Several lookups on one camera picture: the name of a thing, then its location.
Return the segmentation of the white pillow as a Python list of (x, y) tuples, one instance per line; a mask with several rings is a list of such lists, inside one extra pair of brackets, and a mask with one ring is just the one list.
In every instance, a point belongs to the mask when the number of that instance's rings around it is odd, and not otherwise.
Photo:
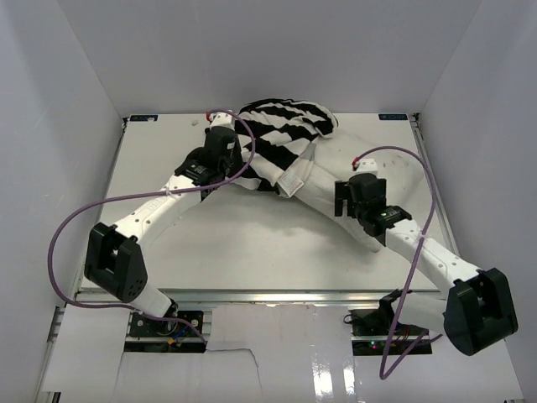
[[(341, 128), (330, 138), (318, 139), (310, 175), (305, 184), (291, 197), (330, 218), (362, 247), (374, 253), (381, 249), (380, 243), (365, 234), (356, 220), (334, 216), (334, 183), (348, 180), (352, 176), (352, 159), (376, 146), (375, 143)], [(377, 151), (371, 156), (378, 164), (378, 175), (387, 180), (388, 202), (405, 205), (420, 183), (412, 157), (391, 149)]]

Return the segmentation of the black white striped pillowcase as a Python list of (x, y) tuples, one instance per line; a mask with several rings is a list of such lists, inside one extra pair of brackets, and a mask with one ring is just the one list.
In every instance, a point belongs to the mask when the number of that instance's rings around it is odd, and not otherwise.
[(239, 111), (255, 137), (238, 121), (235, 132), (242, 159), (250, 166), (234, 181), (251, 191), (268, 191), (283, 196), (276, 184), (287, 170), (302, 174), (304, 184), (315, 160), (317, 140), (330, 138), (339, 122), (326, 107), (306, 100), (268, 98), (250, 102)]

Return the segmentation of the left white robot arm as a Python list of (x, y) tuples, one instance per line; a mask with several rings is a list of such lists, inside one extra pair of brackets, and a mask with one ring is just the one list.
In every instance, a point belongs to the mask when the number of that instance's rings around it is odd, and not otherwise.
[(157, 196), (111, 225), (90, 231), (84, 276), (120, 302), (149, 315), (148, 323), (167, 335), (177, 325), (176, 304), (149, 283), (143, 252), (192, 207), (201, 204), (242, 166), (237, 134), (216, 126), (203, 146), (192, 150)]

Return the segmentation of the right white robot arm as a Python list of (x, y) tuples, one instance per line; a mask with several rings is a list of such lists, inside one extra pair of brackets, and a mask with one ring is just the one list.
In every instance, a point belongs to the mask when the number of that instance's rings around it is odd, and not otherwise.
[(335, 182), (335, 215), (355, 218), (384, 247), (415, 262), (446, 298), (441, 333), (472, 356), (519, 330), (507, 276), (482, 270), (425, 236), (402, 207), (386, 202), (387, 181), (360, 173)]

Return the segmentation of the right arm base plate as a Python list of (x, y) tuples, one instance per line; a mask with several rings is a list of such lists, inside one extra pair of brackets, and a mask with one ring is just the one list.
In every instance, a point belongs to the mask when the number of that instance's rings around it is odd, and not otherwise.
[[(390, 325), (385, 324), (374, 309), (350, 310), (343, 317), (343, 322), (352, 329), (354, 357), (383, 355)], [(398, 324), (389, 344), (388, 354), (401, 355), (424, 331), (414, 325)]]

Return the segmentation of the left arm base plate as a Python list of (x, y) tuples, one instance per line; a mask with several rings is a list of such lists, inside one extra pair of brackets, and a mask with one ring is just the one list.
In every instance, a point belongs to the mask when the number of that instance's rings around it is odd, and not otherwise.
[(127, 353), (204, 353), (205, 343), (183, 322), (155, 322), (133, 313), (124, 344)]

